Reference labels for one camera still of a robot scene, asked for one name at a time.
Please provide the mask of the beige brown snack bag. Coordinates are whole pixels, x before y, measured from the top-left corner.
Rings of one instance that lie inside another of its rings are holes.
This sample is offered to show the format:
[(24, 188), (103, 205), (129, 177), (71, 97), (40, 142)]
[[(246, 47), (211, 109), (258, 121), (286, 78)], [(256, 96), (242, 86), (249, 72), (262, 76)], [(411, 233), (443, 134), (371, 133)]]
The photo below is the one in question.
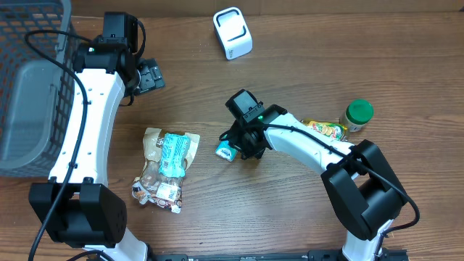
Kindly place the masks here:
[(188, 132), (166, 131), (160, 128), (147, 128), (144, 133), (144, 168), (141, 175), (134, 179), (132, 196), (139, 204), (154, 204), (172, 213), (178, 214), (182, 208), (183, 178), (168, 178), (159, 173), (162, 145), (167, 133), (190, 138), (190, 146), (183, 166), (190, 168), (199, 147), (200, 135)]

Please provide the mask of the teal tissue pack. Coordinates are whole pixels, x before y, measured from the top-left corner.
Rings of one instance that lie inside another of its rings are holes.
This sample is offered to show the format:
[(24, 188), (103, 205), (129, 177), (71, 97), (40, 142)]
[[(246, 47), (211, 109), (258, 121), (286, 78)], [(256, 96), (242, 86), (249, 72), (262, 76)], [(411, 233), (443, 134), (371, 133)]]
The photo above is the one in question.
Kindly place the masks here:
[(237, 153), (238, 151), (231, 147), (228, 141), (221, 141), (215, 150), (215, 154), (217, 156), (229, 162), (232, 162), (235, 159)]

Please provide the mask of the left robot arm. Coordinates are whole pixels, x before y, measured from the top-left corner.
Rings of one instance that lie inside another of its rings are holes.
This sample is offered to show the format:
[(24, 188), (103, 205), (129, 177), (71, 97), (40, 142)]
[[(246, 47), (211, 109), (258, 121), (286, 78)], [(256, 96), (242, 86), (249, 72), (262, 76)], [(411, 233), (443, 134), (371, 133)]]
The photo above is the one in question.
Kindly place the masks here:
[(107, 159), (123, 99), (165, 86), (154, 59), (142, 57), (143, 23), (125, 12), (106, 12), (101, 35), (80, 37), (72, 65), (74, 98), (59, 156), (44, 183), (30, 187), (40, 234), (97, 260), (151, 260), (151, 247), (128, 229), (125, 202), (108, 186)]

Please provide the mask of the yellow drink bottle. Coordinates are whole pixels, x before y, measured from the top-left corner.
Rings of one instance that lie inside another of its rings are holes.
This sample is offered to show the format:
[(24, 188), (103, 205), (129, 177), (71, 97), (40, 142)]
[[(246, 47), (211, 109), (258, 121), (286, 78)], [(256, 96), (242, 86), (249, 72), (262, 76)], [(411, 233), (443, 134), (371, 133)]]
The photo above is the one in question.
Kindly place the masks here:
[(306, 125), (308, 128), (337, 141), (347, 141), (349, 137), (348, 128), (340, 123), (323, 122), (310, 118), (301, 120), (301, 123)]

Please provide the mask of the teal wet wipes pack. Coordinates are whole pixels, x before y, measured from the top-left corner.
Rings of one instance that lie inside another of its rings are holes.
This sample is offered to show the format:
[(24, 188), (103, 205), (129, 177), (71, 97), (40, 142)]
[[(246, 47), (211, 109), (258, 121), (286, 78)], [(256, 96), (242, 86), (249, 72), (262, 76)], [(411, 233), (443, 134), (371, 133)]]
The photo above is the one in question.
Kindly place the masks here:
[(186, 174), (183, 166), (189, 150), (190, 138), (174, 133), (167, 133), (162, 145), (159, 173), (168, 178), (183, 178)]

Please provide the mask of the green lidded cup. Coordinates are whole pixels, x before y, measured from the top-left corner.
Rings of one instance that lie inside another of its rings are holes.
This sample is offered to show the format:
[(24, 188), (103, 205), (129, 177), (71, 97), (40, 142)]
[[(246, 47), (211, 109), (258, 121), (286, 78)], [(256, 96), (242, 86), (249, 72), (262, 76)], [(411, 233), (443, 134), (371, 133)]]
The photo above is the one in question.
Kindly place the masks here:
[(356, 99), (345, 109), (339, 122), (350, 132), (358, 132), (370, 122), (373, 116), (373, 105), (365, 99)]

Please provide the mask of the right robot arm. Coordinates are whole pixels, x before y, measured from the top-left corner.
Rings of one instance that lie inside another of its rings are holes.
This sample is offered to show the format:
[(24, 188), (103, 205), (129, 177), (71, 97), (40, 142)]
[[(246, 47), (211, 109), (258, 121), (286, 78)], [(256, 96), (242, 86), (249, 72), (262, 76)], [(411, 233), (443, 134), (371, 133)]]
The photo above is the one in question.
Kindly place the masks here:
[(382, 246), (385, 233), (407, 203), (407, 195), (381, 150), (371, 141), (337, 141), (298, 121), (278, 105), (263, 106), (240, 90), (227, 102), (234, 116), (221, 140), (242, 159), (283, 152), (318, 174), (340, 223), (347, 230), (341, 249), (310, 250), (309, 260), (407, 260), (405, 250)]

